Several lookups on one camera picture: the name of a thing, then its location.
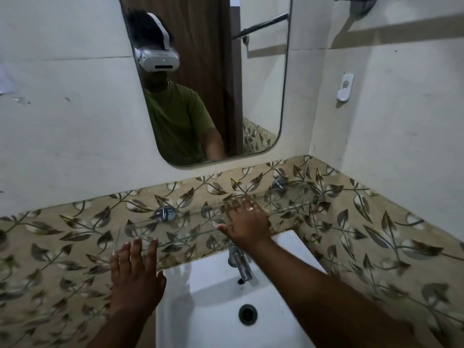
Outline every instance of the mirror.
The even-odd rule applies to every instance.
[[[175,166],[278,139],[290,0],[120,0],[156,145]]]

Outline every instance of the metal rod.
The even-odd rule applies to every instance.
[[[288,13],[285,13],[283,15],[280,15],[280,16],[277,16],[269,21],[266,21],[266,22],[263,22],[263,23],[259,23],[259,24],[256,24],[250,28],[246,28],[246,29],[243,29],[239,34],[235,35],[232,40],[235,40],[235,39],[240,39],[244,36],[247,36],[251,33],[254,33],[258,30],[261,30],[261,29],[264,29],[264,28],[267,28],[271,25],[274,25],[274,24],[277,24],[277,23],[280,23],[282,21],[285,21],[286,19],[288,19],[289,17],[289,14]]]

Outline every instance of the hand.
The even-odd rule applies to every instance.
[[[228,236],[240,249],[251,253],[262,244],[272,242],[269,232],[268,215],[248,197],[242,198],[243,206],[235,199],[232,206],[225,205],[225,211],[232,225],[217,225],[217,229]]]
[[[148,247],[145,265],[142,259],[142,240],[127,242],[111,257],[111,307],[110,317],[123,311],[148,318],[163,297],[166,277],[163,271],[156,275],[158,240]]]

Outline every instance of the paper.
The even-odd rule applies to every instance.
[[[0,62],[0,95],[2,94],[15,94],[15,84],[7,73],[7,70]]]

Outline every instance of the sink drain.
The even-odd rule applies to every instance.
[[[242,324],[251,326],[258,319],[258,312],[254,306],[245,304],[239,310],[239,319]]]

